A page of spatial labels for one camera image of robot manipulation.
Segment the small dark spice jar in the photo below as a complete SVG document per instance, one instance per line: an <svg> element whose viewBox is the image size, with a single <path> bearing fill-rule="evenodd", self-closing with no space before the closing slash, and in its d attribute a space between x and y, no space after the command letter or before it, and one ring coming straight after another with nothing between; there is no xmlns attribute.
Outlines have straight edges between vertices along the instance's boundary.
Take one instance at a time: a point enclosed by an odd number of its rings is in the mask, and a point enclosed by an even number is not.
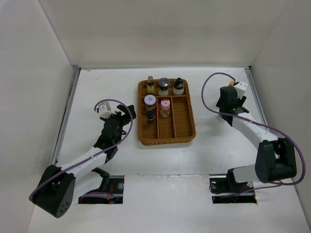
<svg viewBox="0 0 311 233"><path fill-rule="evenodd" d="M155 123L155 114L152 110L146 112L147 122L150 126L154 125Z"/></svg>

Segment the red white lid jar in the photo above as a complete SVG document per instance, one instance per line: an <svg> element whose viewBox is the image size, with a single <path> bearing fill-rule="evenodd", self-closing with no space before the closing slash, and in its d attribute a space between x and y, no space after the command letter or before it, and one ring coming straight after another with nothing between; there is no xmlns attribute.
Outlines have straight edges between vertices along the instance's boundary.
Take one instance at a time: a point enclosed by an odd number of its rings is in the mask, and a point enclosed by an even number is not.
<svg viewBox="0 0 311 233"><path fill-rule="evenodd" d="M147 95L144 98L145 110L154 111L156 108L156 97L154 95Z"/></svg>

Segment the yellow label oil bottle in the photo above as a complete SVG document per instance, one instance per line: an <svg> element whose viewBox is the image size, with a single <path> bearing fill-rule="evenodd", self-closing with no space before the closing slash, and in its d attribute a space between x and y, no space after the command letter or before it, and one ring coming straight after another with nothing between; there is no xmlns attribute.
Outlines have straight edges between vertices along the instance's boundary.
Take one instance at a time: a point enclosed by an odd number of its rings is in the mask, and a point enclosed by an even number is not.
<svg viewBox="0 0 311 233"><path fill-rule="evenodd" d="M147 94L154 95L155 94L155 82L153 76L148 76L147 79Z"/></svg>

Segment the pink cap spice jar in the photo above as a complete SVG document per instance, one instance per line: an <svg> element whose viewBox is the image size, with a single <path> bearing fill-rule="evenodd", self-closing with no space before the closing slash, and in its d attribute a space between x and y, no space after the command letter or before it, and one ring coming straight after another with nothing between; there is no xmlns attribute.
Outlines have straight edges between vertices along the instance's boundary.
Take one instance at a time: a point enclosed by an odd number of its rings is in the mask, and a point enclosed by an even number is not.
<svg viewBox="0 0 311 233"><path fill-rule="evenodd" d="M160 103L160 115L162 117L169 117L171 114L171 102L168 99L163 99Z"/></svg>

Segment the clear lid pepper jar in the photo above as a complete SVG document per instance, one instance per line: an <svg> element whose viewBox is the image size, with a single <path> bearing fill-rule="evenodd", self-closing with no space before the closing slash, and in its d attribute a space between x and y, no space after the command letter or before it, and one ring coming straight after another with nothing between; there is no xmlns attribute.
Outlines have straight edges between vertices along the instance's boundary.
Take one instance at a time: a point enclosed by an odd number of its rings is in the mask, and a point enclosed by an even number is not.
<svg viewBox="0 0 311 233"><path fill-rule="evenodd" d="M158 95L167 96L169 94L169 85L170 85L169 79L165 77L160 78L158 80L158 85L159 85Z"/></svg>

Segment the black cap white bottle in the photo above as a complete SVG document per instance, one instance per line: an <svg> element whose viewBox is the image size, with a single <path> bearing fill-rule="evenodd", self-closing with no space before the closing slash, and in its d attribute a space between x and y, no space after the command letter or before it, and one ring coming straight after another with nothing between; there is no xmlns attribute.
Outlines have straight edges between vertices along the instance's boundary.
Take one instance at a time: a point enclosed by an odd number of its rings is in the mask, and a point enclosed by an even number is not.
<svg viewBox="0 0 311 233"><path fill-rule="evenodd" d="M176 96L181 96L184 94L185 83L181 78L177 78L173 82L173 94Z"/></svg>

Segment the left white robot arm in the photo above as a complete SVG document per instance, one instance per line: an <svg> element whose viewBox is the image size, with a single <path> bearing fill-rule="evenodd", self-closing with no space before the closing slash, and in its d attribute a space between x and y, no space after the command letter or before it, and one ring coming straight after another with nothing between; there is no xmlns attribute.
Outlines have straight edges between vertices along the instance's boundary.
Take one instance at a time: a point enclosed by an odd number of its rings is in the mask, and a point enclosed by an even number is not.
<svg viewBox="0 0 311 233"><path fill-rule="evenodd" d="M62 217L72 204L76 183L87 174L99 175L92 182L93 190L78 198L79 204L118 204L123 201L123 180L111 178L100 168L117 153L118 145L129 135L124 126L133 125L136 112L133 105L119 104L117 111L109 116L101 115L104 121L102 132L93 147L76 160L62 166L48 166L30 194L29 200L55 218Z"/></svg>

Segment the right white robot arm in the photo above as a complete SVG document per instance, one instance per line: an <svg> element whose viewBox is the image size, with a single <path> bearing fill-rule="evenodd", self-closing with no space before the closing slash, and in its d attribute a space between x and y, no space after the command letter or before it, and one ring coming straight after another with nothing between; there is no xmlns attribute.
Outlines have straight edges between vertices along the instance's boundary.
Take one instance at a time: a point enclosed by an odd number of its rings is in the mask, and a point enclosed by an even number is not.
<svg viewBox="0 0 311 233"><path fill-rule="evenodd" d="M253 170L262 183L292 178L297 174L293 143L286 137L277 137L267 127L255 122L249 111L243 107L245 100L245 96L240 98L236 88L225 86L220 88L220 97L216 104L222 118L257 149L253 166L234 168L234 175L225 180L225 186L231 192L242 188L249 170Z"/></svg>

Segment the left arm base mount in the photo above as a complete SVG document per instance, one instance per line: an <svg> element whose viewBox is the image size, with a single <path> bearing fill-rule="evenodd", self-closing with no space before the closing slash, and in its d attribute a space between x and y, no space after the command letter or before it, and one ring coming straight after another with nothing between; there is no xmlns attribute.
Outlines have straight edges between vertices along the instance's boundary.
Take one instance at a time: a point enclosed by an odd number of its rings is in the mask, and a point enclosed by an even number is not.
<svg viewBox="0 0 311 233"><path fill-rule="evenodd" d="M78 198L79 204L123 204L124 176L110 176L101 168L92 170L102 178L97 189L93 189Z"/></svg>

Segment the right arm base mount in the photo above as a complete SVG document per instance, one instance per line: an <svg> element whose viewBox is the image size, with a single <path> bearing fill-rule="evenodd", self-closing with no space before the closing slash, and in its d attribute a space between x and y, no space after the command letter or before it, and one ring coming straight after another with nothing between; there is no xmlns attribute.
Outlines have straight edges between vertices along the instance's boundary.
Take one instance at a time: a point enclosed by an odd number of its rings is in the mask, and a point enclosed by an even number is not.
<svg viewBox="0 0 311 233"><path fill-rule="evenodd" d="M257 203L252 182L236 182L233 172L209 177L209 190L213 204Z"/></svg>

